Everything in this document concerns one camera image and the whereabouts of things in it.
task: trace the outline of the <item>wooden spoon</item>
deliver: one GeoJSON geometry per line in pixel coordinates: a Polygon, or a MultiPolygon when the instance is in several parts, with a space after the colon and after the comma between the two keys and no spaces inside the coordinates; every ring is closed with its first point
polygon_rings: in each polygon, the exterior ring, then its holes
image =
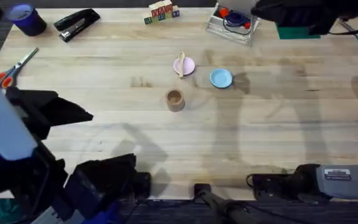
{"type": "Polygon", "coordinates": [[[179,77],[183,78],[183,62],[185,61],[185,53],[180,52],[179,53],[179,77]]]}

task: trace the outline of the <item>blue cup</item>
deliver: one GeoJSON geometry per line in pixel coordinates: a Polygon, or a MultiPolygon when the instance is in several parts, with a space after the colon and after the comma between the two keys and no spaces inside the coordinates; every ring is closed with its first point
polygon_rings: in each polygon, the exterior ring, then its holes
{"type": "Polygon", "coordinates": [[[13,6],[6,17],[25,35],[30,37],[43,33],[47,28],[47,23],[30,4],[18,4],[13,6]]]}

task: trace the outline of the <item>toy block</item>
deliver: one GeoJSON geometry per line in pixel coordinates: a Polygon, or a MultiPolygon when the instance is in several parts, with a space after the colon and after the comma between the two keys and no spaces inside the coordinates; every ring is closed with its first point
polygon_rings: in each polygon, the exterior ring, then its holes
{"type": "Polygon", "coordinates": [[[164,0],[163,4],[165,6],[165,12],[172,12],[172,2],[171,2],[171,0],[164,0]]]}
{"type": "Polygon", "coordinates": [[[144,24],[150,24],[150,23],[152,23],[153,22],[153,20],[152,20],[152,14],[151,14],[151,12],[149,12],[149,13],[146,13],[145,15],[144,15],[144,24]]]}
{"type": "Polygon", "coordinates": [[[159,21],[164,20],[164,19],[165,19],[165,13],[158,15],[158,20],[159,20],[159,21]]]}
{"type": "Polygon", "coordinates": [[[180,12],[179,12],[179,7],[178,6],[173,6],[172,7],[172,17],[179,17],[180,16],[180,12]]]}
{"type": "Polygon", "coordinates": [[[159,15],[157,3],[149,5],[150,12],[152,13],[152,17],[156,17],[159,15]]]}
{"type": "Polygon", "coordinates": [[[152,17],[152,21],[153,21],[153,22],[158,22],[158,21],[159,21],[158,16],[152,17]]]}
{"type": "Polygon", "coordinates": [[[159,1],[155,3],[155,5],[158,7],[158,14],[164,14],[165,13],[165,5],[162,1],[159,1]]]}
{"type": "Polygon", "coordinates": [[[166,12],[165,19],[171,19],[171,18],[172,18],[172,12],[166,12]]]}

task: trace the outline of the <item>label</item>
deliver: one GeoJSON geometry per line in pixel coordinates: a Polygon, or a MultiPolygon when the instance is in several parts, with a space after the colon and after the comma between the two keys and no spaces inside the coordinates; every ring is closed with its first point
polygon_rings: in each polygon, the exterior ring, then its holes
{"type": "Polygon", "coordinates": [[[325,169],[324,175],[326,180],[352,180],[348,169],[325,169]]]}

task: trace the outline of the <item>pink dish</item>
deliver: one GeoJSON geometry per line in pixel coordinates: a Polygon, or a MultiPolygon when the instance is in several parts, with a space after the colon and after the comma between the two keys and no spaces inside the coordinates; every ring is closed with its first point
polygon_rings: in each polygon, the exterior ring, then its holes
{"type": "MultiPolygon", "coordinates": [[[[177,58],[173,63],[173,69],[177,74],[179,74],[179,58],[177,58]]],[[[183,61],[183,75],[190,75],[194,72],[194,69],[196,68],[196,64],[194,63],[193,59],[189,57],[185,57],[185,60],[183,61]]]]}

